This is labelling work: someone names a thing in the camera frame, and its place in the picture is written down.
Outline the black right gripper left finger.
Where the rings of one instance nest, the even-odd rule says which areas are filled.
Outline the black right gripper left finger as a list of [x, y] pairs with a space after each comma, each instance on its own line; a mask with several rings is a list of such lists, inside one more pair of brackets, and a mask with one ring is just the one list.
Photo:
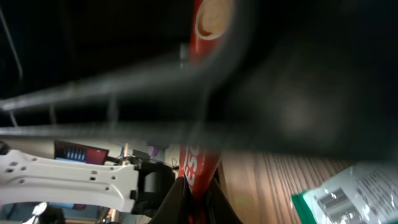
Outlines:
[[148, 224], [192, 224], [193, 205], [186, 178], [178, 177]]

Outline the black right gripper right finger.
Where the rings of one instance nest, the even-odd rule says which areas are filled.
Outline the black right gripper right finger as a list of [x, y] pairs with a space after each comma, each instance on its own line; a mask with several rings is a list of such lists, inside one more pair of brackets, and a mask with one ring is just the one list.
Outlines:
[[206, 191], [206, 212], [209, 224], [243, 224], [216, 179], [211, 180]]

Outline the green 3M glove package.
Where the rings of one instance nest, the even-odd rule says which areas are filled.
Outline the green 3M glove package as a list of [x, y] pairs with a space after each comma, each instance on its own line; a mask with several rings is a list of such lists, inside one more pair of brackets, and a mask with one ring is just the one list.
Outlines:
[[357, 162], [292, 202], [302, 223], [397, 224], [397, 166]]

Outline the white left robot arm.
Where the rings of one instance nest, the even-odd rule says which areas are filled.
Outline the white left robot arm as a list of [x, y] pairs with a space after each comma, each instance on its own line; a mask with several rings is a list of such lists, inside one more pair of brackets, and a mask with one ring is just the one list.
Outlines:
[[153, 216], [175, 181], [171, 167], [135, 160], [101, 166], [46, 159], [1, 144], [1, 204], [60, 202]]

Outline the computer monitor in background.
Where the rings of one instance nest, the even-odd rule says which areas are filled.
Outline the computer monitor in background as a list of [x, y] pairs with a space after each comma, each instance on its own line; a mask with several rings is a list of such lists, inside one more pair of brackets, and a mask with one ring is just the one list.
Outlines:
[[66, 141], [54, 141], [54, 159], [56, 160], [103, 165], [108, 154], [107, 149]]

